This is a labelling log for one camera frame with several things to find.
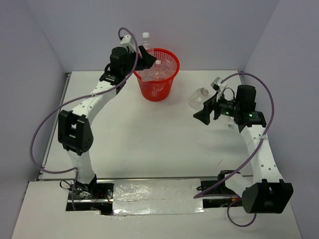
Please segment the clear bottle white cap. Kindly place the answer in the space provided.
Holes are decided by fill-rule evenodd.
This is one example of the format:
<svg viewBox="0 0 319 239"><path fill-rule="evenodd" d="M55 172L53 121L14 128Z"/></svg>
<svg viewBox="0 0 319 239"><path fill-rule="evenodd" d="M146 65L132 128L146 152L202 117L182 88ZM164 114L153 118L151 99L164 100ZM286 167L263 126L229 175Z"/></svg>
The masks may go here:
<svg viewBox="0 0 319 239"><path fill-rule="evenodd" d="M147 52L147 58L145 60L147 66L150 66L150 56L154 56L154 48L151 44L151 38L149 32L143 32L142 33L142 39L143 39L143 47ZM144 82L150 82L154 80L155 77L155 66L152 64L151 67L148 69L144 69L141 72L141 77Z"/></svg>

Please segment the clear wide-mouth plastic jar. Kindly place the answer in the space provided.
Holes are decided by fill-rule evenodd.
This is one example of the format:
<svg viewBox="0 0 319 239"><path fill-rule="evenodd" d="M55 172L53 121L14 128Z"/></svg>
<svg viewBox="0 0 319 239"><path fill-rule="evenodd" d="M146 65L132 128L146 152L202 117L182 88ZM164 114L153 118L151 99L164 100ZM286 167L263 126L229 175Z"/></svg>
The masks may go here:
<svg viewBox="0 0 319 239"><path fill-rule="evenodd" d="M188 99L188 104L194 110L201 110L203 103L209 98L209 91L206 88L200 88Z"/></svg>

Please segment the clear bottle blue-white cap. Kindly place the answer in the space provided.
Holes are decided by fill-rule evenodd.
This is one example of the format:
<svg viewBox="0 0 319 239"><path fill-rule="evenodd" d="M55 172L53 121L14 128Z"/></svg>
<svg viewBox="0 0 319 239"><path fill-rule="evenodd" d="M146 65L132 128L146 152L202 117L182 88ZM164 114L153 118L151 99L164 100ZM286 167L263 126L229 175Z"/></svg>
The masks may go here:
<svg viewBox="0 0 319 239"><path fill-rule="evenodd" d="M161 60L156 60L154 66L155 66L155 69L154 69L154 81L163 80L162 61Z"/></svg>

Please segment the clear ribbed plastic bottle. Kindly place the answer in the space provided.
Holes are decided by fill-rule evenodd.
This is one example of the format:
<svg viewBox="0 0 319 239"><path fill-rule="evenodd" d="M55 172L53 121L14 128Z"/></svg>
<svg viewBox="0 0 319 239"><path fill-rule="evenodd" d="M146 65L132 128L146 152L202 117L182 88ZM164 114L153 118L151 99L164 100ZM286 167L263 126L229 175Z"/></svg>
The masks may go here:
<svg viewBox="0 0 319 239"><path fill-rule="evenodd" d="M170 77L173 68L174 62L169 59L164 59L161 64L161 76L164 80Z"/></svg>

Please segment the green label plastic bottle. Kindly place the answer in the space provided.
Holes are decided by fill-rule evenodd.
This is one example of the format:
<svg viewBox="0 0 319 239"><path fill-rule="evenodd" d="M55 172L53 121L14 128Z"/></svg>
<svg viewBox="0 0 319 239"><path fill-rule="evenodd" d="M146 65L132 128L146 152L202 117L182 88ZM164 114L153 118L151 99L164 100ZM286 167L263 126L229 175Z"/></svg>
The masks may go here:
<svg viewBox="0 0 319 239"><path fill-rule="evenodd" d="M236 126L236 123L233 117L228 117L227 126L231 129L233 129Z"/></svg>

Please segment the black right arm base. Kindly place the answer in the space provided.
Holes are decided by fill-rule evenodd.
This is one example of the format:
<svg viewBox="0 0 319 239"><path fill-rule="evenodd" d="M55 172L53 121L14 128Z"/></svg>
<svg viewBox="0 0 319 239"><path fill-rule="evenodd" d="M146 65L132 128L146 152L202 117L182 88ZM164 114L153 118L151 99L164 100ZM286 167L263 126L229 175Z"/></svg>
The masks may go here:
<svg viewBox="0 0 319 239"><path fill-rule="evenodd" d="M200 184L197 187L197 192L202 193L206 189L212 187L213 185L217 184L220 180L217 177L213 178L201 178ZM225 182L221 183L220 185L216 186L213 189L209 189L208 191L204 192L204 198L213 198L213 197L223 197L223 198L236 198L242 197L244 192L244 187L240 184L234 182L232 178L226 180Z"/></svg>

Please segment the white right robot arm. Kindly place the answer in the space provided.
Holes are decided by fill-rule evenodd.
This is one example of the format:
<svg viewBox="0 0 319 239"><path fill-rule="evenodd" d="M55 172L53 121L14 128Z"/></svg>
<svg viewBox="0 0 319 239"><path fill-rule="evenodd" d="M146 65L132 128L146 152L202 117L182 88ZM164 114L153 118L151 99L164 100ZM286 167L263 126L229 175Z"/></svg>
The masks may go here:
<svg viewBox="0 0 319 239"><path fill-rule="evenodd" d="M280 214L294 190L276 166L266 133L268 126L263 113L255 110L255 97L255 87L248 85L240 85L232 100L225 99L224 92L218 91L194 114L194 118L205 125L210 124L211 113L216 120L220 116L232 117L246 143L253 172L253 179L249 181L236 170L226 171L222 179L197 197L206 196L217 187L220 194L233 191L238 195L249 214Z"/></svg>

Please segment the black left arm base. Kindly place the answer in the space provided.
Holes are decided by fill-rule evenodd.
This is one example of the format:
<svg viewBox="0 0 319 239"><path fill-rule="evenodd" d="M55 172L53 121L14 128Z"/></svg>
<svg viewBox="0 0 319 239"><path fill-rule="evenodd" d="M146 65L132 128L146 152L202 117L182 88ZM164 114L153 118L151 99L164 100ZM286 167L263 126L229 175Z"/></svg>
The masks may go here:
<svg viewBox="0 0 319 239"><path fill-rule="evenodd" d="M95 192L90 194L80 188L72 193L69 188L66 203L66 211L96 211L100 215L110 216L113 214L113 183L98 183Z"/></svg>

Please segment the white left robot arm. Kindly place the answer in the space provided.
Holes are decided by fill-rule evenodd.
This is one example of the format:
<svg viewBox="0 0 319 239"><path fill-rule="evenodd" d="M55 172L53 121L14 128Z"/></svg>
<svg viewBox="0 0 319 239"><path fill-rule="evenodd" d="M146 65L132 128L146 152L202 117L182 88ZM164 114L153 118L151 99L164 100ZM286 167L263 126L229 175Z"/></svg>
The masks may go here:
<svg viewBox="0 0 319 239"><path fill-rule="evenodd" d="M73 167L77 168L76 189L85 198L93 198L98 192L97 176L92 169L89 149L93 144L91 124L102 108L124 86L124 79L134 71L150 69L156 61L150 50L139 46L140 53L127 47L115 47L110 63L89 98L73 109L62 110L58 116L58 141L67 151Z"/></svg>

